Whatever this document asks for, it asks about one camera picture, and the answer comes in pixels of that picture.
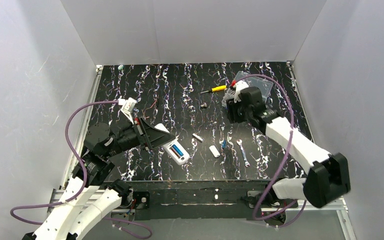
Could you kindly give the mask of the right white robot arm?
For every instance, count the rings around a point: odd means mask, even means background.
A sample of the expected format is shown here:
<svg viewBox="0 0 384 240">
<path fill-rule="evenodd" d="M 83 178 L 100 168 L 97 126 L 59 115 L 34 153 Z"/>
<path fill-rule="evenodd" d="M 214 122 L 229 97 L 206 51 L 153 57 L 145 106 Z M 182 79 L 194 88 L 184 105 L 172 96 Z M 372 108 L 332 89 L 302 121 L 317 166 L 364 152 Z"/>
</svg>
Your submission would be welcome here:
<svg viewBox="0 0 384 240">
<path fill-rule="evenodd" d="M 249 122 L 284 148 L 306 174 L 305 178 L 276 178 L 264 201 L 304 200 L 322 208 L 351 191 L 347 158 L 319 147 L 286 117 L 267 108 L 258 87 L 229 87 L 222 102 L 231 123 Z"/>
</svg>

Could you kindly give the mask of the white remote control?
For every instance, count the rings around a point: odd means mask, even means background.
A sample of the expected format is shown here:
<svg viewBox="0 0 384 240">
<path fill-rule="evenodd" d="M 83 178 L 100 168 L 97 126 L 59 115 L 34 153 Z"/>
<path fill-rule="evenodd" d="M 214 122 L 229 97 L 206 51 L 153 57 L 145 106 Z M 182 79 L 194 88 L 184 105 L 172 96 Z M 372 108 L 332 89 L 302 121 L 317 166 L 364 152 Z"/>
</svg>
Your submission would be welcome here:
<svg viewBox="0 0 384 240">
<path fill-rule="evenodd" d="M 164 143 L 162 148 L 179 166 L 186 164 L 190 159 L 190 154 L 180 144 L 177 136 L 173 140 Z"/>
</svg>

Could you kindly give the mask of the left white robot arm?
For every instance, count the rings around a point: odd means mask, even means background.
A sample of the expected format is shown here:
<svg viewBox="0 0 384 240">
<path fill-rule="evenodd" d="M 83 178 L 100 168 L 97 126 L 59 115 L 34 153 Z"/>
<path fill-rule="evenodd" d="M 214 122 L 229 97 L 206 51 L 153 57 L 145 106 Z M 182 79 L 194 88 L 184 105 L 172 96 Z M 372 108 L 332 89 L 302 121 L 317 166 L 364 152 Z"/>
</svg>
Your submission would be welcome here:
<svg viewBox="0 0 384 240">
<path fill-rule="evenodd" d="M 60 202 L 54 203 L 46 220 L 23 239 L 82 240 L 113 209 L 133 205 L 133 187 L 118 179 L 110 183 L 97 200 L 85 206 L 115 167 L 109 158 L 138 147 L 154 150 L 171 146 L 177 139 L 163 124 L 152 126 L 142 117 L 127 120 L 118 133 L 107 123 L 90 126 L 83 143 L 86 150 Z"/>
</svg>

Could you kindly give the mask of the white battery cover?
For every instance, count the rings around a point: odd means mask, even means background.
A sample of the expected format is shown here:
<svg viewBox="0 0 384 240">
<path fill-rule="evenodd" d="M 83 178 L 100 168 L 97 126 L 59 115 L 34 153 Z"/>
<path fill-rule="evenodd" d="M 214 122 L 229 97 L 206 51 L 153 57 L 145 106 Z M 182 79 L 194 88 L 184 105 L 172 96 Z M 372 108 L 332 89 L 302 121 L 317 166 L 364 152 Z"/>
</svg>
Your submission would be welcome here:
<svg viewBox="0 0 384 240">
<path fill-rule="evenodd" d="M 218 158 L 221 154 L 220 152 L 218 151 L 218 148 L 215 146 L 215 145 L 211 145 L 209 147 L 209 150 L 210 152 L 212 153 L 212 155 L 215 157 L 215 158 Z"/>
</svg>

